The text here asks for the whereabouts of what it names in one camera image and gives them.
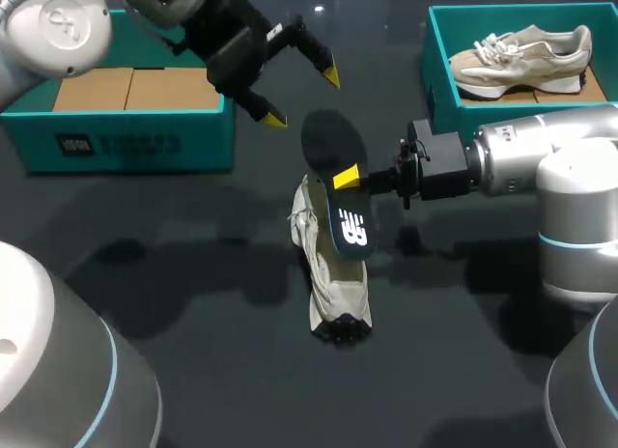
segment black tabletop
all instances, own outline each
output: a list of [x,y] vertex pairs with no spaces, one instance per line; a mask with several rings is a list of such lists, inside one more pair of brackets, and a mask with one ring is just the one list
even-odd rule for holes
[[[286,219],[310,111],[341,111],[370,166],[390,165],[407,122],[425,116],[428,6],[530,0],[251,1],[273,21],[306,16],[335,53],[341,92],[297,53],[280,55],[256,90],[290,125],[239,112],[226,176],[26,178],[2,137],[0,239],[63,277],[152,364],[161,448],[551,446],[543,386],[573,331],[538,299],[532,197],[409,211],[378,197],[374,334],[351,350],[309,333]],[[552,1],[577,0],[536,0]]]

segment cardboard box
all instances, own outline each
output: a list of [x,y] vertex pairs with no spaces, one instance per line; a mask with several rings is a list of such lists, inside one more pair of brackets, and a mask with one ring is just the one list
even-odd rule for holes
[[[530,25],[550,32],[586,25],[593,57],[578,95],[515,93],[498,101],[464,99],[448,59],[491,33],[501,35]],[[429,10],[421,61],[423,88],[435,133],[457,131],[465,143],[476,128],[494,122],[618,101],[618,10],[610,2],[502,6],[436,6]]]
[[111,14],[114,40],[100,68],[49,80],[2,114],[26,170],[230,170],[233,105],[208,82],[203,62],[174,56],[124,12]]

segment white sneaker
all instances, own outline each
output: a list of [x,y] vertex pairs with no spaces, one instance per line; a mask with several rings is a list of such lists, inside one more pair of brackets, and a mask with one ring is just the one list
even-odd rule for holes
[[592,57],[592,35],[583,25],[571,33],[548,33],[533,25],[517,33],[489,35],[474,45],[449,60],[455,84],[474,98],[500,98],[518,86],[579,93]]
[[292,242],[304,251],[311,270],[311,331],[325,340],[350,342],[372,328],[365,262],[339,256],[328,225],[327,201],[317,178],[305,176],[290,216]]

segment sneaker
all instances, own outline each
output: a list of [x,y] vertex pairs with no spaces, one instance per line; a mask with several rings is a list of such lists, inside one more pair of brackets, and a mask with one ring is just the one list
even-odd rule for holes
[[292,242],[304,251],[311,271],[309,322],[326,341],[354,342],[372,328],[365,262],[344,260],[333,244],[323,185],[305,176],[290,216]]
[[449,60],[455,84],[471,98],[500,98],[519,86],[577,94],[592,57],[592,35],[583,25],[571,33],[548,33],[533,25],[489,35],[474,46]]

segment black insole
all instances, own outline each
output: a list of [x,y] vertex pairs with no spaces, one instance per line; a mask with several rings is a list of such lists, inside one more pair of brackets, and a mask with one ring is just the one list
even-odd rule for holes
[[305,118],[301,143],[307,165],[324,186],[337,251],[343,258],[364,260],[378,243],[369,191],[360,187],[335,190],[333,183],[333,177],[353,165],[358,167],[361,179],[368,176],[367,153],[360,134],[339,112],[318,110]]

